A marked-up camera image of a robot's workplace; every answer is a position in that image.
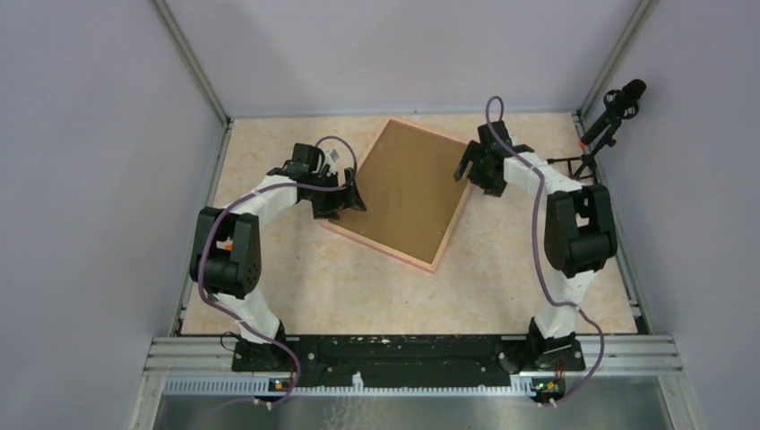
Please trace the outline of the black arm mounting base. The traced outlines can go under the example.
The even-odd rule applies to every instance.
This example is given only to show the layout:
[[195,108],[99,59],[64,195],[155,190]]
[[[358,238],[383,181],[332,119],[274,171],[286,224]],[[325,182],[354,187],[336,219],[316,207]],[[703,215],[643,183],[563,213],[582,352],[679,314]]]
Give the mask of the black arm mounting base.
[[278,345],[240,340],[238,373],[281,372],[299,388],[345,387],[359,375],[368,388],[505,387],[520,372],[581,372],[579,341],[541,349],[523,335],[301,335]]

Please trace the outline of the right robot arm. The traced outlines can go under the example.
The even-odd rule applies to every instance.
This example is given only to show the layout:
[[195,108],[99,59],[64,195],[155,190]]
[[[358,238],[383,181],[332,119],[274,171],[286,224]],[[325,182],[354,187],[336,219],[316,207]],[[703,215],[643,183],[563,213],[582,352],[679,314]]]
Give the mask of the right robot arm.
[[514,145],[503,121],[478,128],[453,173],[499,197],[515,185],[533,199],[531,246],[546,304],[531,319],[525,356],[549,369],[569,348],[588,287],[618,250],[608,189],[585,185],[527,145]]

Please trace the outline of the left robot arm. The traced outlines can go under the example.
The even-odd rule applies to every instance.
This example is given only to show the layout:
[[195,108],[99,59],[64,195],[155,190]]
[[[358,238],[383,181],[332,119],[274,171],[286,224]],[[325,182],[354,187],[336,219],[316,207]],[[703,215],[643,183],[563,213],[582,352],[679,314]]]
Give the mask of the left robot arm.
[[314,219],[338,219],[341,211],[365,211],[358,186],[358,157],[339,170],[323,147],[297,143],[279,167],[251,191],[219,208],[207,206],[196,219],[189,275],[201,300],[225,314],[243,340],[255,344],[254,360],[266,370],[282,367],[287,346],[277,336],[281,320],[258,284],[263,275],[262,231],[284,211],[309,202]]

